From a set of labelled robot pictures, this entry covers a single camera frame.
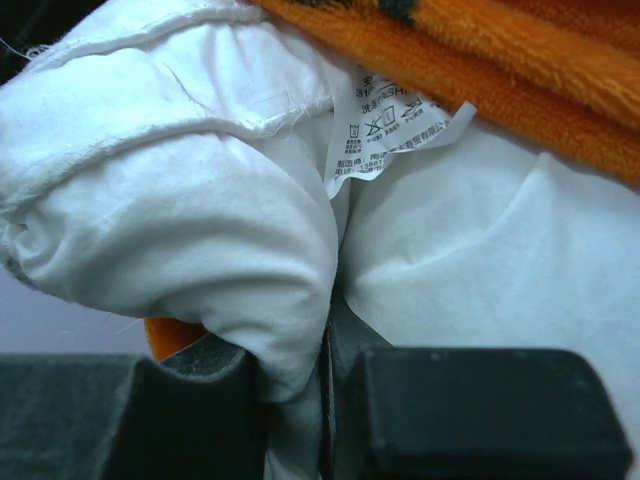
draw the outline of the orange fabric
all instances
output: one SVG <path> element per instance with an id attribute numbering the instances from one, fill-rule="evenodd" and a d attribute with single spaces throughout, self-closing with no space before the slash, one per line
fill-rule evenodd
<path id="1" fill-rule="evenodd" d="M 408 89 L 450 107 L 470 101 L 481 117 L 640 186 L 638 0 L 416 0 L 411 26 L 380 13 L 385 0 L 253 1 Z M 204 334 L 177 320 L 145 325 L 157 359 Z"/>
<path id="2" fill-rule="evenodd" d="M 151 355 L 158 362 L 188 347 L 207 333 L 200 324 L 180 322 L 173 318 L 146 318 L 144 328 Z"/>

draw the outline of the pillow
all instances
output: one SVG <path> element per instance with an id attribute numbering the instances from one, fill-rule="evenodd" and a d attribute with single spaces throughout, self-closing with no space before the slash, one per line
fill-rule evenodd
<path id="1" fill-rule="evenodd" d="M 352 190 L 355 313 L 394 345 L 573 350 L 640 445 L 637 192 L 481 121 Z"/>
<path id="2" fill-rule="evenodd" d="M 262 400 L 282 405 L 269 478 L 317 476 L 312 373 L 339 240 L 321 178 L 334 68 L 255 7 L 113 0 L 0 89 L 6 269 L 253 353 Z"/>

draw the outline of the laundry care symbol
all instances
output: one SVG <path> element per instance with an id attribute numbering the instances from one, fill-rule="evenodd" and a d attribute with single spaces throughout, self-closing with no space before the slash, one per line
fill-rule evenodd
<path id="1" fill-rule="evenodd" d="M 371 123 L 365 123 L 365 125 L 369 127 L 369 133 L 367 133 L 367 137 L 370 137 L 371 135 L 375 135 L 380 130 L 382 130 L 383 127 L 380 126 L 381 123 L 383 123 L 385 127 L 388 127 L 395 121 L 396 121 L 396 112 L 393 106 L 385 108 L 382 111 L 381 116 L 373 119 Z"/>
<path id="2" fill-rule="evenodd" d="M 371 121 L 371 123 L 365 123 L 365 125 L 367 127 L 369 127 L 369 133 L 367 133 L 367 137 L 370 137 L 371 135 L 375 135 L 376 133 L 378 133 L 380 130 L 382 130 L 382 127 L 380 125 L 378 125 L 378 123 L 382 120 L 382 117 L 378 117 L 375 118 Z"/>
<path id="3" fill-rule="evenodd" d="M 385 127 L 388 127 L 389 125 L 391 125 L 393 122 L 396 121 L 396 112 L 395 112 L 393 106 L 385 108 L 382 111 L 382 113 L 383 113 L 383 117 L 384 117 L 384 126 Z"/>
<path id="4" fill-rule="evenodd" d="M 409 108 L 402 114 L 402 118 L 410 117 L 411 115 L 413 115 L 416 110 L 420 108 L 420 105 L 422 105 L 422 101 L 419 98 L 416 98 L 415 101 L 408 103 L 407 107 Z"/>

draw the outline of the white pillow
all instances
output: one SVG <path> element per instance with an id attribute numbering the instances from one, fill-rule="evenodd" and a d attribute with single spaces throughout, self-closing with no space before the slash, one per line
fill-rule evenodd
<path id="1" fill-rule="evenodd" d="M 338 252 L 320 50 L 229 0 L 113 0 L 0 89 L 2 263 L 69 302 L 202 322 L 253 353 L 262 399 L 282 405 L 278 480 L 317 476 L 312 372 Z"/>
<path id="2" fill-rule="evenodd" d="M 640 445 L 640 195 L 480 121 L 352 187 L 355 313 L 395 345 L 573 350 Z"/>

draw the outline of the white thread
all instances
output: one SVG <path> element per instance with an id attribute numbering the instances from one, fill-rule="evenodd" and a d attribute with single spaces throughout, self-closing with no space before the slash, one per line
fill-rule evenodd
<path id="1" fill-rule="evenodd" d="M 20 53 L 19 51 L 17 51 L 15 48 L 13 48 L 11 45 L 9 45 L 7 42 L 5 42 L 2 37 L 0 37 L 0 43 L 2 45 L 4 45 L 4 47 L 11 53 L 13 53 L 14 55 L 18 55 L 19 57 L 22 58 L 26 58 L 27 60 L 30 60 L 30 58 L 25 55 L 24 53 Z"/>
<path id="2" fill-rule="evenodd" d="M 4 41 L 2 37 L 0 37 L 0 44 L 4 45 L 4 47 L 9 52 L 13 53 L 14 55 L 18 55 L 19 57 L 22 57 L 25 60 L 33 60 L 34 58 L 38 57 L 39 55 L 47 51 L 47 49 L 49 48 L 48 45 L 38 45 L 36 47 L 30 47 L 27 50 L 27 53 L 21 53 L 15 48 L 13 48 L 11 45 L 9 45 L 6 41 Z"/>

